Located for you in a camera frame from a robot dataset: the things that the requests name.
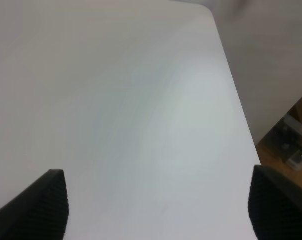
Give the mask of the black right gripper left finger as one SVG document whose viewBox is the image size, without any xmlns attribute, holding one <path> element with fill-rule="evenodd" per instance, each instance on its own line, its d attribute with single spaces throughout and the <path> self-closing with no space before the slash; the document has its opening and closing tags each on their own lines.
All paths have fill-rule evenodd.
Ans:
<svg viewBox="0 0 302 240">
<path fill-rule="evenodd" d="M 64 172 L 50 169 L 0 209 L 0 240 L 62 240 L 68 217 Z"/>
</svg>

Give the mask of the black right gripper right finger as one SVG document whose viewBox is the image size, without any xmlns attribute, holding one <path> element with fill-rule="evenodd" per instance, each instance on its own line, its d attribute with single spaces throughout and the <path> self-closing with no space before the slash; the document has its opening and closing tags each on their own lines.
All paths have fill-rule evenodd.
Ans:
<svg viewBox="0 0 302 240">
<path fill-rule="evenodd" d="M 302 188 L 268 166 L 254 166 L 248 214 L 259 240 L 302 240 Z"/>
</svg>

